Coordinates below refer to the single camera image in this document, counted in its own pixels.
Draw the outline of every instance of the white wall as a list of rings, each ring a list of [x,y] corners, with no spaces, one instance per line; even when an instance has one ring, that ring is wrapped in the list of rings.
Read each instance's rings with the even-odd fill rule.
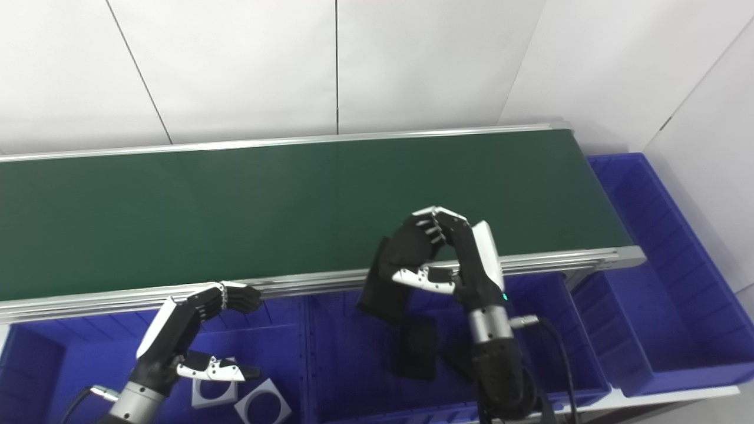
[[[109,4],[0,2],[0,151],[168,143],[155,106],[174,143],[559,117],[587,152],[640,150],[754,15],[750,0]]]
[[[640,151],[751,16],[750,0],[550,0],[500,123],[559,116],[587,152]]]
[[[644,152],[754,317],[754,23]],[[751,422],[754,384],[647,424]]]

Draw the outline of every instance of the blue plastic bin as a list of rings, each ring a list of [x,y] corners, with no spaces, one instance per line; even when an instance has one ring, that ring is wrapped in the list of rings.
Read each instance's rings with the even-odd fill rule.
[[[754,326],[646,158],[590,163],[648,259],[574,292],[608,380],[627,396],[750,380]]]
[[[267,378],[293,410],[287,424],[305,421],[305,299],[267,300],[257,312],[223,312],[203,324],[192,349],[220,358],[236,357],[260,367],[262,378],[238,385],[239,400]],[[136,347],[155,312],[131,312],[85,318],[17,324],[11,328],[0,358],[0,422],[57,423],[68,403],[87,385],[120,390],[135,362]],[[211,398],[228,383],[202,383]],[[155,420],[159,424],[241,423],[233,404],[204,409],[191,407],[192,384],[181,379]],[[91,424],[110,404],[90,396],[70,423]],[[279,413],[273,395],[260,395],[249,412],[251,422],[269,424]]]
[[[609,391],[590,341],[559,274],[506,278],[519,313],[547,316],[562,332],[575,366],[578,403]],[[357,311],[358,293],[329,293],[309,301],[311,395],[317,422],[468,422],[476,419],[476,392],[438,359],[433,382],[390,372],[399,331]],[[468,334],[462,308],[450,296],[415,290],[409,310],[437,322],[440,346]],[[567,401],[566,377],[556,344],[544,329],[518,335],[535,379],[552,401]]]

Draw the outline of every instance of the green conveyor belt surface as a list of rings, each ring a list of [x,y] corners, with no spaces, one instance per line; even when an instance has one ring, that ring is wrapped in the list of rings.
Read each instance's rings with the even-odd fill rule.
[[[0,300],[368,268],[442,205],[500,255],[632,244],[568,130],[0,163]]]

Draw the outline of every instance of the black cable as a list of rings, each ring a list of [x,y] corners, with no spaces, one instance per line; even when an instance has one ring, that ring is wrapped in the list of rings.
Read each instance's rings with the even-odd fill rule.
[[[542,327],[550,333],[550,335],[558,342],[560,347],[560,355],[562,356],[563,363],[565,364],[565,375],[568,380],[568,400],[571,403],[571,422],[573,424],[581,424],[578,412],[576,411],[576,396],[573,388],[573,373],[571,372],[571,363],[568,360],[568,352],[566,351],[566,345],[563,343],[563,339],[558,333],[558,330],[553,324],[545,317],[539,317],[539,322]]]
[[[66,408],[66,412],[63,413],[63,416],[60,417],[60,424],[66,424],[66,421],[68,421],[68,418],[71,416],[74,410],[78,407],[81,402],[84,401],[84,399],[87,398],[87,396],[91,393],[92,386],[86,386],[84,387],[73,400],[71,400],[71,403],[68,404],[68,407]]]

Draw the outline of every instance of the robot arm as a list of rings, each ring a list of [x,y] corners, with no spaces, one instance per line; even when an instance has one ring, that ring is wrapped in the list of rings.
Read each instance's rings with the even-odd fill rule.
[[[136,366],[126,386],[117,396],[109,397],[115,403],[98,423],[149,424],[181,376],[215,381],[259,378],[258,368],[189,351],[189,346],[201,323],[223,309],[248,313],[261,304],[256,289],[236,283],[214,283],[184,303],[168,298],[136,350]]]
[[[455,249],[457,273],[426,265],[443,245]],[[368,279],[367,285],[387,280],[452,294],[464,307],[474,341],[471,351],[480,411],[486,418],[521,419],[531,412],[536,392],[523,372],[507,314],[498,253],[486,222],[472,227],[465,217],[442,207],[418,210],[396,230],[374,266],[379,278]]]

